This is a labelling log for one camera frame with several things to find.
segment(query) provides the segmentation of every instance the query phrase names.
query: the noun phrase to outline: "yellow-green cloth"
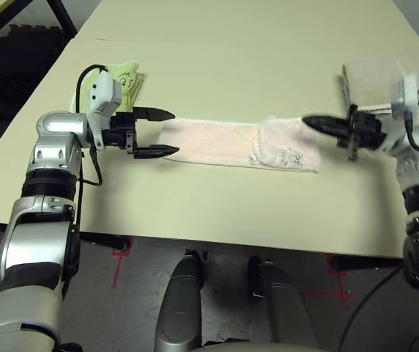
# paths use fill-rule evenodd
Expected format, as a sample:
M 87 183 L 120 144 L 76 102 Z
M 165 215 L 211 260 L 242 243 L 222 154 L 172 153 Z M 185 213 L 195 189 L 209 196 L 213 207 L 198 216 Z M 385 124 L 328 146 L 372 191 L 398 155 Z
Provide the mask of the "yellow-green cloth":
M 144 76 L 136 72 L 138 66 L 139 64 L 136 61 L 129 61 L 120 65 L 106 65 L 107 71 L 111 76 L 122 84 L 122 104 L 120 104 L 117 111 L 129 112 L 133 109 L 136 96 L 138 95 L 144 80 Z M 99 70 L 94 70 L 83 80 L 79 103 L 80 112 L 86 112 L 89 103 L 89 90 L 92 88 L 92 85 L 98 76 Z

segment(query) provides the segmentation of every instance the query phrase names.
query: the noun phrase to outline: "white towel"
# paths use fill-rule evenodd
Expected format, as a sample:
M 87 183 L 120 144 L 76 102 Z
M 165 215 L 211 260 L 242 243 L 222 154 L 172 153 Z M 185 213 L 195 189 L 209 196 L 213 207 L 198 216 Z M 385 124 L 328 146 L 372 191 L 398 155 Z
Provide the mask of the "white towel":
M 402 69 L 393 61 L 352 61 L 343 65 L 347 105 L 374 114 L 392 112 L 391 93 L 402 80 Z
M 158 144 L 180 151 L 174 161 L 257 169 L 318 172 L 320 154 L 314 133 L 301 119 L 270 117 L 262 124 L 177 118 L 168 122 Z

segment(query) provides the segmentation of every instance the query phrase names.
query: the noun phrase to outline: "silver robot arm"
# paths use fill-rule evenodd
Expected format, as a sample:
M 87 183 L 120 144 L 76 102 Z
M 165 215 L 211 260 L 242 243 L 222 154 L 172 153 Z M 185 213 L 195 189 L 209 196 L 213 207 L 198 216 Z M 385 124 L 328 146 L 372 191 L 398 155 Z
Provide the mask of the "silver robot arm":
M 135 158 L 178 151 L 136 144 L 136 119 L 163 121 L 174 115 L 134 108 L 111 117 L 121 103 L 122 87 L 105 70 L 93 90 L 86 114 L 51 112 L 37 122 L 38 140 L 21 198 L 0 245 L 0 352 L 60 348 L 60 308 L 79 266 L 79 228 L 73 222 L 81 149 L 116 146 Z
M 334 136 L 350 160 L 361 147 L 396 158 L 396 177 L 408 213 L 404 242 L 404 275 L 419 289 L 419 90 L 414 75 L 405 76 L 392 94 L 391 114 L 374 115 L 351 106 L 347 119 L 308 116 L 303 121 L 315 130 Z

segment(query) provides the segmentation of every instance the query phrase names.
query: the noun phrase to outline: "towel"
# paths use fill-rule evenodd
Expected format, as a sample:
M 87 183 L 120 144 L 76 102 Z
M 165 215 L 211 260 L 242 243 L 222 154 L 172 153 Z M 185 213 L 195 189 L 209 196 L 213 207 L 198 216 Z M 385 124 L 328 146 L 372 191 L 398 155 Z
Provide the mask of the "towel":
M 261 124 L 177 118 L 161 131 L 158 144 L 180 151 L 166 156 L 188 163 L 318 172 L 314 133 L 301 119 L 270 117 Z
M 253 140 L 257 161 L 276 169 L 320 170 L 320 153 L 313 130 L 301 119 L 268 117 Z
M 343 65 L 346 104 L 373 114 L 392 112 L 391 93 L 402 80 L 399 63 L 391 61 L 353 61 Z
M 119 65 L 106 65 L 107 71 L 114 80 L 122 84 L 122 103 L 117 111 L 130 112 L 133 109 L 136 96 L 144 80 L 144 75 L 137 73 L 138 66 L 139 63 L 136 61 L 129 61 Z M 98 76 L 99 71 L 93 70 L 83 80 L 79 111 L 86 112 L 89 103 L 89 90 Z M 75 95 L 71 103 L 71 111 L 75 111 Z

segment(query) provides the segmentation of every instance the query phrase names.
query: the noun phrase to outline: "pink towel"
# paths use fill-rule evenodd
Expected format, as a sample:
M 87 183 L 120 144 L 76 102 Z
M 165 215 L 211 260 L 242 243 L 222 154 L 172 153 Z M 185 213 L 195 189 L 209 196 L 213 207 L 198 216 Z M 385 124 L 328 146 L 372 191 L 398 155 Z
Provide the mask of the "pink towel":
M 318 172 L 314 134 L 301 119 L 270 117 L 261 124 L 177 118 L 168 122 L 158 144 L 180 151 L 174 161 L 257 169 Z

